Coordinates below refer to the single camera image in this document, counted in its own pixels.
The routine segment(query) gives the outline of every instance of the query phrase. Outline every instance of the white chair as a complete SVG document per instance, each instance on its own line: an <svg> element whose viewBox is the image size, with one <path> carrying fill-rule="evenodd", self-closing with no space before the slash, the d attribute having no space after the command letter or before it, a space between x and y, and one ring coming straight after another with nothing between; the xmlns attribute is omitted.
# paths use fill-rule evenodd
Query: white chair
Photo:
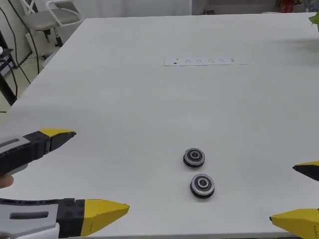
<svg viewBox="0 0 319 239"><path fill-rule="evenodd" d="M23 17L25 24L31 30L43 31L46 38L53 29L59 47L63 43L56 28L78 24L83 21L83 16L74 5L74 0L49 0L46 3L46 10L38 12L34 10L34 0L30 3L27 3L26 0L21 0L21 2L25 5L28 13Z"/></svg>

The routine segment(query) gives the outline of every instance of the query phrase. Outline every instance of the white wall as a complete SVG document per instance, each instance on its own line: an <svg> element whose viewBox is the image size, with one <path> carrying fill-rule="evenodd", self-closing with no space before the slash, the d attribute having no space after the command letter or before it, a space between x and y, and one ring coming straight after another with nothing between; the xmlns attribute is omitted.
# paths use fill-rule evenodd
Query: white wall
<svg viewBox="0 0 319 239"><path fill-rule="evenodd" d="M35 0L39 10L45 9L47 1ZM85 18L191 15L192 0L75 0L75 5ZM76 28L60 28L62 40L65 42Z"/></svg>
<svg viewBox="0 0 319 239"><path fill-rule="evenodd" d="M15 6L15 8L20 14L23 14L22 5L20 4L19 1L12 0L12 4ZM17 40L18 63L20 63L26 56L28 56L28 54L31 53L31 49L25 38L25 34L27 33L27 31L24 28L21 21L19 20L19 18L15 15L14 11L12 10L7 0L0 0L0 6L4 10L5 14L7 15L9 22L15 32L15 36ZM2 32L8 47L14 49L13 34L11 33L10 28L1 11L0 11L0 31Z"/></svg>

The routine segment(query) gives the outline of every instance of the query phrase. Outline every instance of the bearing inner ring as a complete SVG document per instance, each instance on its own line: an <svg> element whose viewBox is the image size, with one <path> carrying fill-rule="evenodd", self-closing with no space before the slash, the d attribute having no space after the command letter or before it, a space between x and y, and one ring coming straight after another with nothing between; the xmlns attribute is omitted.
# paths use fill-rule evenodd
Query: bearing inner ring
<svg viewBox="0 0 319 239"><path fill-rule="evenodd" d="M207 188L209 186L209 182L206 178L200 178L197 181L197 184L200 188Z"/></svg>

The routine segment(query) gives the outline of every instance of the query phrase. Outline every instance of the floor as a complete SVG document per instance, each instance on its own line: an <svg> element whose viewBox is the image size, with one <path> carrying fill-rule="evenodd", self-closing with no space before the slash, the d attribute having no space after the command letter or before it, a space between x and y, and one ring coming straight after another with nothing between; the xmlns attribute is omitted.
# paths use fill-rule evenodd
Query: floor
<svg viewBox="0 0 319 239"><path fill-rule="evenodd" d="M37 67L36 67L36 59L27 59L22 64L22 69L24 70L25 74L32 82L35 77L37 76ZM40 60L40 70L43 67L43 61ZM26 80L25 76L21 72L20 69L13 70L15 74L15 78L18 84L18 97L23 94L26 88L29 86L29 82ZM12 91L15 92L14 81L11 72L8 72L5 76L5 79L9 86L11 87ZM10 108L10 105L7 103L3 95L0 93L0 112L6 112Z"/></svg>

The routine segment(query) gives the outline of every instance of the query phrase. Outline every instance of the white table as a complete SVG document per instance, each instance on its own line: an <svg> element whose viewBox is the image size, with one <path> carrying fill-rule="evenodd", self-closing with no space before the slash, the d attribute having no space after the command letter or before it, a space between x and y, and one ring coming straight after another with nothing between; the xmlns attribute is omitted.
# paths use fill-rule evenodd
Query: white table
<svg viewBox="0 0 319 239"><path fill-rule="evenodd" d="M319 157L319 34L310 15L86 20L0 130L78 134L0 196L131 205L94 237L287 236L268 216L319 206L319 183L292 169ZM165 67L166 56L248 65ZM201 169L183 164L191 147L206 155ZM207 201L189 190L197 173L215 180Z"/></svg>

